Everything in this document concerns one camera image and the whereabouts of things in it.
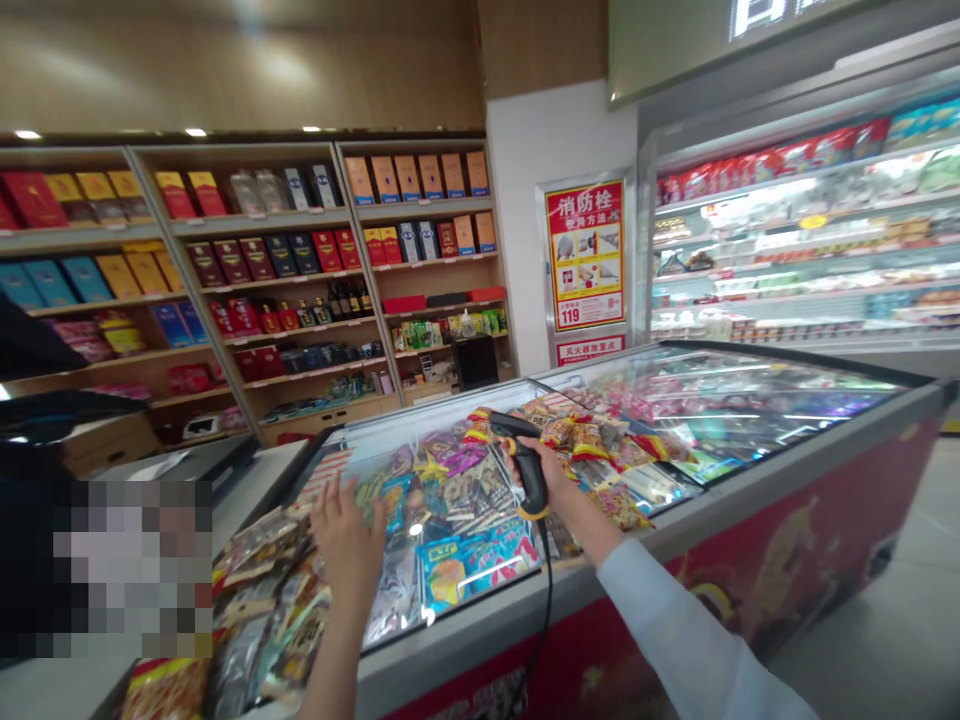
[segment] red sign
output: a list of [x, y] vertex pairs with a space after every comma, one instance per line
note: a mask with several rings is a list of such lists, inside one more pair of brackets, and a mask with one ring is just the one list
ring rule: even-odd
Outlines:
[[623, 180], [547, 193], [557, 332], [624, 319]]
[[583, 340], [575, 343], [560, 343], [557, 345], [557, 364], [573, 365], [578, 362], [593, 360], [601, 355], [623, 350], [625, 335], [608, 335], [607, 337]]
[[[667, 569], [761, 661], [769, 660], [887, 567], [938, 429], [933, 421], [914, 426], [674, 558]], [[504, 717], [534, 640], [389, 720]], [[522, 697], [529, 717], [561, 720], [660, 717], [668, 707], [607, 598], [551, 625]]]

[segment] floor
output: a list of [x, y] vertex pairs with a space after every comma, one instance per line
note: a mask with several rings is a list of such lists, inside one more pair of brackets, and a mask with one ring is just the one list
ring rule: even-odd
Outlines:
[[884, 577], [771, 670], [823, 720], [960, 718], [960, 439], [941, 439]]

